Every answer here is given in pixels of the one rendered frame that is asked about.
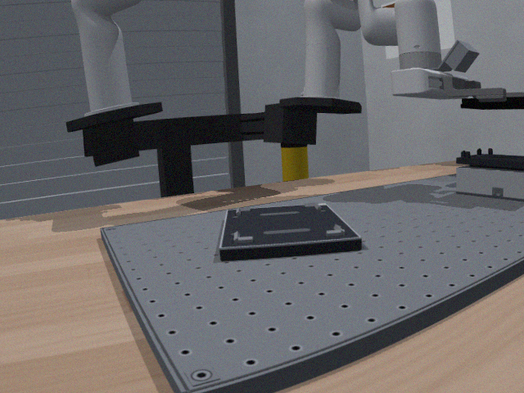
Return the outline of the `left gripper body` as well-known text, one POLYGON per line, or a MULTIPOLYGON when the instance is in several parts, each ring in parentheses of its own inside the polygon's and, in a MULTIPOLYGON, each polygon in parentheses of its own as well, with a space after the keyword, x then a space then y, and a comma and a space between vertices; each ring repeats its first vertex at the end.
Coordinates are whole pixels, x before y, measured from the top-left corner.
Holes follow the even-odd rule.
POLYGON ((440 81, 439 78, 443 76, 453 76, 468 81, 467 77, 452 75, 444 73, 443 71, 440 72, 440 70, 429 70, 423 68, 393 70, 391 72, 392 95, 399 97, 420 97, 430 99, 468 98, 447 96, 444 90, 440 89, 440 86, 442 86, 442 81, 440 81))

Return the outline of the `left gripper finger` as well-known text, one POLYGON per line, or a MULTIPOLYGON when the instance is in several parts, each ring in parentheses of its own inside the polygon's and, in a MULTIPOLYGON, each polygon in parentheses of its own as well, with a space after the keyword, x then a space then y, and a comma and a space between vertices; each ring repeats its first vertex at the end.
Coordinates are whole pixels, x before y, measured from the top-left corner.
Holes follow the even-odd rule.
POLYGON ((439 78, 442 81, 440 89, 445 91, 449 97, 472 97, 476 96, 479 102, 506 102, 505 88, 474 88, 474 89, 456 89, 459 87, 459 78, 453 76, 443 76, 439 78), (444 83, 443 83, 444 82, 444 83))
MULTIPOLYGON (((459 79, 459 88, 456 89, 474 89, 481 88, 481 82, 478 81, 466 81, 465 79, 459 79)), ((507 97, 524 97, 524 92, 517 93, 506 93, 507 97)))

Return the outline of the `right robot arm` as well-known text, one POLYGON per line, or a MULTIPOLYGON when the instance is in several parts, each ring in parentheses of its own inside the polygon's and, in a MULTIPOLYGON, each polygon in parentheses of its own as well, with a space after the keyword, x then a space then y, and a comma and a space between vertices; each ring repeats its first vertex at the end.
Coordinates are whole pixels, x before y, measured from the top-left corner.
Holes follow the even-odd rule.
POLYGON ((71 0, 91 111, 84 116, 139 105, 132 103, 123 35, 111 15, 141 1, 71 0))

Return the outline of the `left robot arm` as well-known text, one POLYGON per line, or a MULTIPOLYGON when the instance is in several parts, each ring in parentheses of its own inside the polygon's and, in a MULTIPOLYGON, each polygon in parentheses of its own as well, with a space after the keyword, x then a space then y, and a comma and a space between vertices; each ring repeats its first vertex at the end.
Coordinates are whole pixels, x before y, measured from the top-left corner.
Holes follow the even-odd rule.
POLYGON ((341 42, 335 29, 357 31, 361 27, 368 43, 398 46, 401 70, 423 68, 466 73, 480 54, 469 43, 457 40, 441 60, 434 0, 397 0, 395 7, 375 7, 373 0, 305 0, 304 17, 305 86, 300 94, 303 97, 341 99, 341 42))

